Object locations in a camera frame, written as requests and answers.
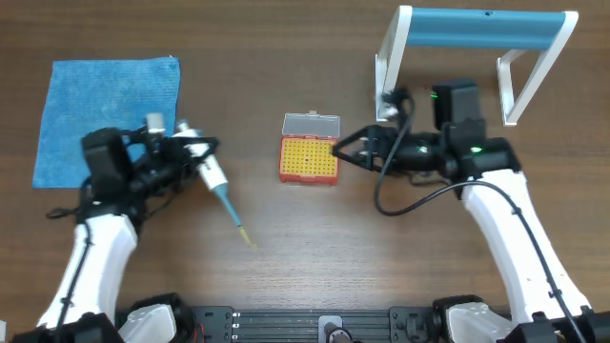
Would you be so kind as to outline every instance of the blue towel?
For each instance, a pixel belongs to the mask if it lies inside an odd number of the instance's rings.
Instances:
[[[173,133],[180,85],[174,57],[149,60],[59,61],[42,115],[35,188],[76,188],[89,176],[80,139],[115,127],[142,127],[146,114],[161,112]],[[140,151],[132,151],[132,158]]]

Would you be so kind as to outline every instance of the wooden table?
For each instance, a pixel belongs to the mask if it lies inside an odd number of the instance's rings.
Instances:
[[[73,241],[74,190],[31,187],[51,62],[180,58],[178,117],[220,138],[230,193],[260,251],[246,247],[202,183],[146,225],[119,306],[179,292],[193,305],[364,308],[427,305],[477,293],[507,303],[477,225],[452,195],[397,218],[372,203],[376,175],[344,164],[336,187],[279,183],[285,112],[341,116],[342,132],[374,122],[374,56],[399,1],[5,1],[0,4],[0,319],[33,328],[59,285]],[[409,3],[422,7],[422,1]],[[610,8],[604,1],[437,1],[427,7],[578,10],[564,52],[515,128],[501,126],[501,51],[409,48],[399,85],[432,128],[430,86],[473,77],[491,135],[508,137],[565,268],[610,309]],[[536,56],[514,66],[523,85]],[[388,179],[402,207],[430,190]]]

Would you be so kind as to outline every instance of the open box lid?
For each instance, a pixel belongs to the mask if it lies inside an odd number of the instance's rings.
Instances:
[[[339,117],[309,113],[286,113],[282,135],[311,135],[321,138],[339,137]]]

